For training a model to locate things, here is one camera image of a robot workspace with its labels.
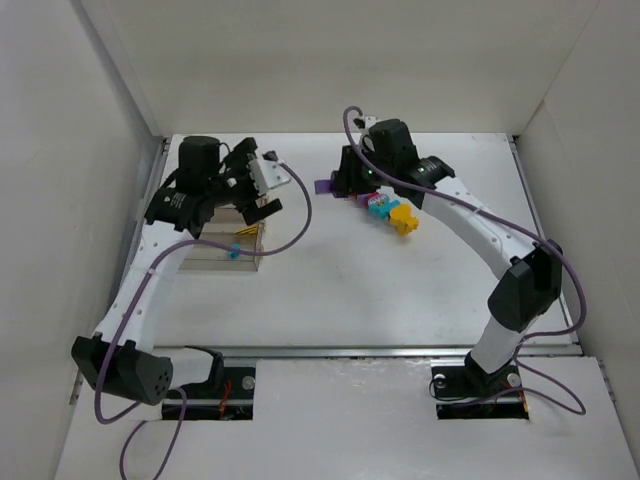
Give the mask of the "yellow lego plate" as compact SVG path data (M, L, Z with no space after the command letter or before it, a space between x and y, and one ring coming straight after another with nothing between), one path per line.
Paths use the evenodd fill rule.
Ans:
M235 232L235 234L237 236L246 236L246 235L256 235L259 232L259 226L258 225L253 225L250 227L246 227L243 229L240 229L238 231Z

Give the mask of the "purple lego plate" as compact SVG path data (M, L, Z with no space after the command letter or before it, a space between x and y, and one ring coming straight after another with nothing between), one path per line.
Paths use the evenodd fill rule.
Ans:
M316 195L332 195L334 198L343 198L344 194L333 188L333 181L321 179L314 181L314 192Z

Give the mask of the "teal lego brick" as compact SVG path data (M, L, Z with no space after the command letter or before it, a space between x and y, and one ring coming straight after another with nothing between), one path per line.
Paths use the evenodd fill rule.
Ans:
M229 250L229 252L228 252L228 256L229 256L231 259L236 259L236 258L238 258L238 257L240 256L240 252L239 252L239 250L240 250L240 245L239 245L239 244L233 244L233 245L231 246L231 249L230 249L230 250Z

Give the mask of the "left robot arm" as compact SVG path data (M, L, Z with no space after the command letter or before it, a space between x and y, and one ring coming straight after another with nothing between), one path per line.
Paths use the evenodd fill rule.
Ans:
M282 208L267 194L291 176L273 151L246 137L227 154L210 136L187 136L178 165L152 196L133 261L105 317L71 356L96 392L156 405L175 387L175 368L156 356L155 324L173 280L216 209L233 207L251 226Z

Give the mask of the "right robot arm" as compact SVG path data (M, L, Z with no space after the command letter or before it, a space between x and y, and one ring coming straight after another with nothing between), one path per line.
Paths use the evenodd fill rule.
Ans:
M344 125L356 127L361 137L343 147L332 192L345 197L391 187L453 231L497 278L487 301L490 319L463 367L473 395L489 393L531 324L560 296L559 247L490 220L490 210L452 167L437 156L419 155L405 122L358 114Z

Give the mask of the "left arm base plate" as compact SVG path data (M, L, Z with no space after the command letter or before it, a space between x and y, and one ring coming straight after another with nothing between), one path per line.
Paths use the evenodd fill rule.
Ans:
M256 363L231 360L219 387L185 386L185 420L244 421L253 418Z

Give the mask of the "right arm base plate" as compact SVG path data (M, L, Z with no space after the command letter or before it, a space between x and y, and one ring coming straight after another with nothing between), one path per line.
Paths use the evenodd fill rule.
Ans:
M431 367L429 394L439 420L528 420L518 368L511 364L489 377L472 376L464 365Z

